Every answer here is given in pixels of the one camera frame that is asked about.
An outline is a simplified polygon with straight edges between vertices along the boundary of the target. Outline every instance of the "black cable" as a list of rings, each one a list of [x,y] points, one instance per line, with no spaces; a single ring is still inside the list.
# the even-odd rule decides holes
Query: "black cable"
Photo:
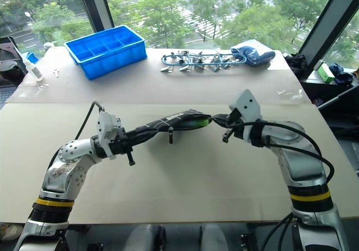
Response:
[[[287,220],[287,223],[284,225],[284,228],[282,230],[282,233],[280,234],[280,238],[279,238],[279,242],[278,242],[278,251],[282,251],[282,245],[283,245],[283,239],[284,239],[284,236],[287,232],[287,229],[289,227],[289,224],[292,222],[293,220],[293,214],[292,216]]]
[[[300,149],[300,148],[296,148],[296,147],[292,147],[292,146],[287,146],[287,145],[282,145],[282,144],[272,144],[272,143],[268,143],[268,144],[265,144],[265,146],[267,147],[277,147],[277,148],[284,148],[284,149],[288,149],[288,150],[293,150],[293,151],[296,151],[296,152],[300,152],[300,153],[303,153],[303,154],[307,154],[308,156],[312,156],[312,157],[315,157],[319,160],[321,160],[324,164],[326,164],[328,167],[329,167],[329,174],[328,176],[326,177],[326,183],[328,183],[330,181],[330,179],[332,179],[333,175],[334,175],[334,166],[333,164],[331,164],[328,160],[326,160],[324,157],[321,157],[315,153],[312,153],[312,152],[309,152],[307,150],[303,150],[303,149]]]
[[[282,129],[287,129],[290,130],[294,133],[297,133],[298,135],[301,135],[302,137],[306,138],[314,147],[314,149],[318,152],[318,155],[321,156],[321,151],[319,149],[319,146],[317,145],[317,143],[307,134],[305,134],[303,131],[299,130],[299,129],[295,129],[291,126],[287,126],[287,125],[283,125],[283,124],[279,124],[279,123],[274,123],[274,122],[247,122],[247,123],[241,123],[241,124],[235,124],[235,125],[229,125],[229,128],[237,128],[240,126],[252,126],[252,125],[257,125],[257,124],[261,124],[261,125],[265,125],[265,126],[276,126],[276,127],[281,127]]]
[[[97,102],[97,101],[93,101],[92,102],[92,104],[91,104],[91,107],[90,107],[90,109],[89,109],[89,112],[88,112],[88,114],[86,115],[86,117],[85,117],[85,120],[84,120],[84,122],[82,123],[82,126],[80,127],[80,130],[79,130],[79,132],[77,133],[77,135],[76,135],[76,137],[75,137],[75,140],[77,140],[79,137],[80,137],[80,135],[81,135],[81,133],[82,133],[82,130],[84,129],[84,127],[85,127],[85,125],[86,125],[86,123],[87,123],[87,121],[88,121],[88,119],[89,119],[89,117],[90,117],[90,115],[91,115],[91,113],[92,113],[92,110],[93,110],[93,108],[94,108],[94,106],[97,106],[97,107],[99,107],[99,111],[105,111],[105,109]]]
[[[263,241],[263,245],[262,245],[260,251],[264,251],[265,246],[267,245],[267,243],[268,243],[270,237],[271,237],[271,236],[275,233],[275,231],[276,231],[280,226],[282,226],[289,218],[293,218],[293,213],[288,214],[285,218],[283,218],[283,219],[281,220],[281,222],[279,222],[278,224],[276,224],[276,226],[270,230],[270,232],[267,234],[267,236],[265,237],[265,239],[264,239],[264,241]]]

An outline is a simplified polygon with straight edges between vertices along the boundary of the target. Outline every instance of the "white bottle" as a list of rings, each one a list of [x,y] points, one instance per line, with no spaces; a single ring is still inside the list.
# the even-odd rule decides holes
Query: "white bottle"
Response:
[[[24,62],[27,71],[34,77],[36,81],[41,81],[44,78],[34,63],[31,63],[27,58],[23,58],[22,61]]]

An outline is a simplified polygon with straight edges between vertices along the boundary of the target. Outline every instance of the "glass window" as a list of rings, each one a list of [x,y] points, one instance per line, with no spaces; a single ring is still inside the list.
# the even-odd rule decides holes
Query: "glass window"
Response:
[[[338,63],[347,69],[359,67],[359,13],[357,12],[340,37],[330,47],[324,61],[331,65]]]
[[[0,36],[12,36],[20,51],[45,53],[44,43],[93,32],[80,0],[0,0]]]
[[[154,48],[218,48],[257,39],[297,52],[328,0],[107,0]]]

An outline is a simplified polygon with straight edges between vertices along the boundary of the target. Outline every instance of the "white table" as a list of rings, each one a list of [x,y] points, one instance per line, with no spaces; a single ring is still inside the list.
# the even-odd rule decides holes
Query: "white table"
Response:
[[[45,75],[42,86],[29,85],[27,77],[0,111],[0,222],[26,220],[51,156],[76,135],[93,99],[120,117],[129,131],[189,108],[226,113],[227,104],[244,88],[254,92],[265,119],[303,125],[335,166],[329,186],[342,217],[359,216],[358,178],[279,53],[269,67],[160,73],[160,57],[170,51],[149,49],[147,60],[93,81],[85,79],[63,48],[47,53],[39,64]],[[82,138],[95,135],[96,118],[94,113]],[[239,139],[224,144],[223,133],[212,123],[175,133],[174,145],[166,134],[158,134],[134,147],[133,167],[125,156],[105,159],[89,171],[70,222],[282,219],[291,202],[275,155]]]

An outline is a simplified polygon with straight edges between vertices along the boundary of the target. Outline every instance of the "storage bin compartment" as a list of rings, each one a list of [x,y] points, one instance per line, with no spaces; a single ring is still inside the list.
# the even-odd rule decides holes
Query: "storage bin compartment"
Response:
[[[145,41],[125,25],[64,43],[89,80],[147,58]]]

